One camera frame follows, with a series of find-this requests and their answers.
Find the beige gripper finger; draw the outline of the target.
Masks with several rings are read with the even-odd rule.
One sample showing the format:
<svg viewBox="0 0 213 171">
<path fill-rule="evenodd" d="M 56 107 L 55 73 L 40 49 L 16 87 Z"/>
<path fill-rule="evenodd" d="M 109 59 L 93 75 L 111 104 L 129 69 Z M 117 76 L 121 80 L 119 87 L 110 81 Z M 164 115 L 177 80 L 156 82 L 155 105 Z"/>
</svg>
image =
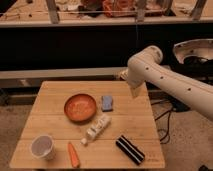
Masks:
<svg viewBox="0 0 213 171">
<path fill-rule="evenodd" d="M 119 73 L 119 77 L 120 77 L 121 79 L 123 79 L 123 80 L 126 80 L 126 79 L 128 78 L 128 70 L 125 69 L 125 70 L 121 71 L 121 72 Z"/>
<path fill-rule="evenodd" d="M 141 91 L 141 87 L 137 87 L 137 88 L 130 88 L 131 91 L 131 95 L 133 98 L 136 98 L 140 95 L 140 91 Z"/>
</svg>

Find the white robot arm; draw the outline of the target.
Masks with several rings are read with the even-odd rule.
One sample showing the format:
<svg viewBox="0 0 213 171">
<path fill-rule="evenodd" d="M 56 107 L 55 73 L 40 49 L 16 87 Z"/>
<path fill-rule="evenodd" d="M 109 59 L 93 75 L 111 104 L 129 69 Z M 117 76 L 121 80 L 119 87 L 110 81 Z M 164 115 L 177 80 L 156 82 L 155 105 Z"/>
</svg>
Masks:
<svg viewBox="0 0 213 171">
<path fill-rule="evenodd" d="M 213 86 L 162 67 L 162 59 L 159 47 L 148 46 L 128 60 L 119 76 L 132 90 L 150 82 L 213 121 Z"/>
</svg>

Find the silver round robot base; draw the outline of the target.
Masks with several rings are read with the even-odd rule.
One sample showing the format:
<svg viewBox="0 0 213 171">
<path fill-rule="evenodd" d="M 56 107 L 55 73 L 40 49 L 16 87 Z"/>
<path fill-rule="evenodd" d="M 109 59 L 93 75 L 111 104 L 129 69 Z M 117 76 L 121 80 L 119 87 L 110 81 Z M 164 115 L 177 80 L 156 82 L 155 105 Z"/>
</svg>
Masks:
<svg viewBox="0 0 213 171">
<path fill-rule="evenodd" d="M 173 53 L 180 64 L 190 56 L 213 59 L 213 38 L 193 39 L 177 43 L 173 46 Z"/>
</svg>

